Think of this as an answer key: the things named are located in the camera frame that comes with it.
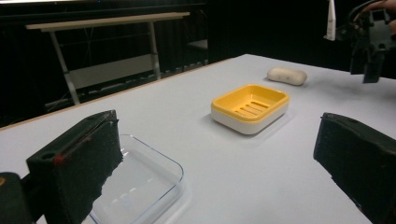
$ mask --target transparent tray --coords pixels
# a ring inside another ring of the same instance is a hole
[[[123,161],[93,203],[94,223],[153,223],[181,195],[183,168],[131,135],[120,135]]]

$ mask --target soap dish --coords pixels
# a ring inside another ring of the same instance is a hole
[[[285,92],[248,84],[213,100],[211,117],[240,133],[254,134],[282,116],[288,105]]]

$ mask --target white table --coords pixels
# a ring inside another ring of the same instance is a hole
[[[274,66],[305,70],[308,80],[302,87],[267,80]],[[290,95],[286,114],[255,135],[210,117],[214,98],[248,83]],[[324,112],[396,137],[395,87],[392,79],[362,84],[362,76],[347,72],[243,55],[5,128],[0,171],[26,175],[31,154],[81,119],[116,109],[120,133],[184,167],[186,192],[160,223],[368,224],[313,150]]]
[[[72,96],[73,102],[75,105],[79,105],[79,99],[76,92],[76,87],[72,81],[72,78],[70,77],[70,71],[67,68],[66,62],[64,61],[64,56],[62,54],[61,47],[59,46],[58,39],[56,38],[56,34],[55,34],[56,31],[92,28],[92,27],[100,27],[100,26],[125,25],[131,23],[145,22],[148,24],[148,37],[151,48],[152,69],[154,71],[154,74],[157,76],[157,79],[160,79],[161,71],[160,71],[160,62],[158,60],[157,44],[155,40],[154,22],[179,20],[189,15],[190,12],[167,12],[167,13],[158,13],[158,14],[104,18],[104,19],[85,20],[85,21],[61,21],[61,22],[51,22],[51,23],[29,24],[26,25],[26,29],[28,30],[38,29],[41,32],[49,32],[49,35],[52,40],[52,44],[55,47],[56,54],[58,56],[59,63],[61,64],[62,70],[64,72],[64,79]]]

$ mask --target soap bar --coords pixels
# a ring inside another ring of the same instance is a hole
[[[396,140],[355,119],[324,113],[314,159],[370,221],[396,223]]]
[[[301,86],[306,82],[307,75],[304,71],[284,67],[270,69],[267,76],[272,81],[284,82],[294,86]]]
[[[114,110],[89,116],[26,160],[49,224],[81,223],[90,213],[122,161],[117,124]]]

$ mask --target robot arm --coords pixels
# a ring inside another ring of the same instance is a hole
[[[383,69],[388,55],[396,50],[396,39],[392,38],[389,23],[391,16],[385,9],[360,11],[376,1],[368,1],[353,8],[346,24],[335,28],[334,1],[330,0],[328,32],[329,40],[352,41],[350,74],[364,74],[363,83],[376,83],[382,76],[396,78],[395,69]]]

